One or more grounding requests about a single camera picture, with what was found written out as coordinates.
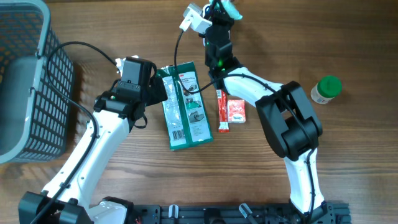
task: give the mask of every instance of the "green cap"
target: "green cap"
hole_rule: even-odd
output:
[[[333,98],[341,93],[341,82],[337,77],[328,75],[322,78],[318,83],[318,92],[326,98]]]

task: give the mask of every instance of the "gray plastic basket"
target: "gray plastic basket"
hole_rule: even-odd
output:
[[[44,2],[0,2],[0,164],[49,161],[65,151],[70,105],[44,77],[59,44]],[[71,60],[61,49],[50,63],[53,83],[70,96]]]

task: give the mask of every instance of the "wood grain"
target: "wood grain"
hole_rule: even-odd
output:
[[[182,12],[190,1],[50,3],[62,42],[89,42],[112,58],[140,55],[158,67],[172,64]],[[398,223],[398,3],[393,0],[237,1],[244,16],[232,30],[234,54],[273,82],[299,82],[307,94],[325,75],[343,82],[327,105],[313,104],[323,124],[318,175],[327,200],[350,204],[353,223]],[[117,77],[96,52],[68,47],[78,70],[75,99],[92,108]],[[201,39],[183,35],[178,61],[193,60],[209,82]],[[203,92],[214,141],[171,152],[160,105],[147,109],[146,129],[133,129],[110,160],[92,204],[113,196],[136,204],[287,202],[283,160],[270,149],[256,110],[245,124],[217,133],[215,90]],[[40,192],[85,131],[72,114],[68,152],[44,164],[0,166],[0,223],[18,223],[25,191]]]

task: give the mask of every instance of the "red and white package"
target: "red and white package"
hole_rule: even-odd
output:
[[[238,124],[246,122],[244,100],[228,100],[228,122]]]
[[[218,116],[220,117],[219,133],[229,132],[227,107],[226,107],[226,93],[223,90],[217,90],[218,99]]]

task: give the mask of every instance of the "brown wooden surface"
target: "brown wooden surface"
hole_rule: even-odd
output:
[[[62,42],[85,41],[112,58],[140,55],[162,67],[173,62],[189,2],[67,2],[49,8]],[[330,104],[313,103],[323,124],[317,168],[325,199],[349,203],[353,223],[398,223],[398,2],[240,0],[237,5],[244,19],[233,27],[234,54],[250,71],[273,82],[295,80],[308,95],[325,75],[343,82],[343,93]],[[75,98],[91,109],[117,77],[115,69],[92,50],[67,51],[81,74]],[[204,49],[192,31],[183,35],[178,51],[179,62],[191,60],[204,86],[209,82]],[[120,145],[91,203],[109,195],[161,205],[287,202],[284,162],[268,146],[256,110],[247,106],[246,123],[219,134],[215,96],[213,88],[203,92],[214,141],[178,152],[169,150],[161,105],[148,108],[148,127],[134,129]],[[0,166],[0,223],[18,223],[22,195],[40,192],[58,172],[86,120],[72,114],[69,151],[61,159]]]

